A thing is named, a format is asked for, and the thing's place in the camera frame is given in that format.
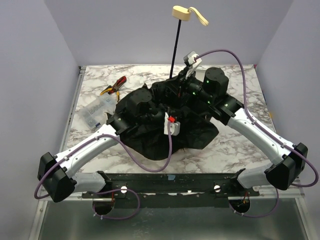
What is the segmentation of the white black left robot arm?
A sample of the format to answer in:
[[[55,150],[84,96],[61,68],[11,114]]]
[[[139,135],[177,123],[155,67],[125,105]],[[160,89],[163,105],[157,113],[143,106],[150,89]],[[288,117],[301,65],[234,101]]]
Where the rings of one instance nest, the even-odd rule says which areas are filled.
[[[39,186],[59,203],[77,192],[101,192],[108,188],[103,172],[81,175],[78,171],[103,151],[119,144],[126,152],[133,149],[144,157],[167,166],[173,153],[169,122],[168,94],[141,87],[116,104],[114,114],[95,133],[72,148],[40,158]]]

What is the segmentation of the beige folding umbrella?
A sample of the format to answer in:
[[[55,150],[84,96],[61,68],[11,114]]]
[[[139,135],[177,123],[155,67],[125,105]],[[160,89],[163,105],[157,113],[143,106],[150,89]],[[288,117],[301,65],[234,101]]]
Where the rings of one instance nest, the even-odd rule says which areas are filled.
[[[133,90],[117,103],[114,115],[108,114],[107,125],[126,147],[160,161],[184,148],[203,149],[218,135],[205,118],[209,111],[196,99],[210,104],[213,97],[195,77],[196,57],[190,52],[176,76]]]

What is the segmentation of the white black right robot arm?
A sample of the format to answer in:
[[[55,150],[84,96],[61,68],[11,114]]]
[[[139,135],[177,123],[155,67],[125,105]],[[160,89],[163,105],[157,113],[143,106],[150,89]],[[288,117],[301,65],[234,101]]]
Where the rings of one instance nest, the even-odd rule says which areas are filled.
[[[283,191],[293,185],[306,163],[308,148],[303,143],[294,144],[279,136],[229,95],[229,79],[220,68],[207,69],[204,80],[199,81],[195,70],[185,67],[176,79],[181,94],[190,94],[205,103],[212,117],[245,136],[270,160],[270,164],[261,167],[239,170],[234,177],[238,185],[244,189],[272,185]]]

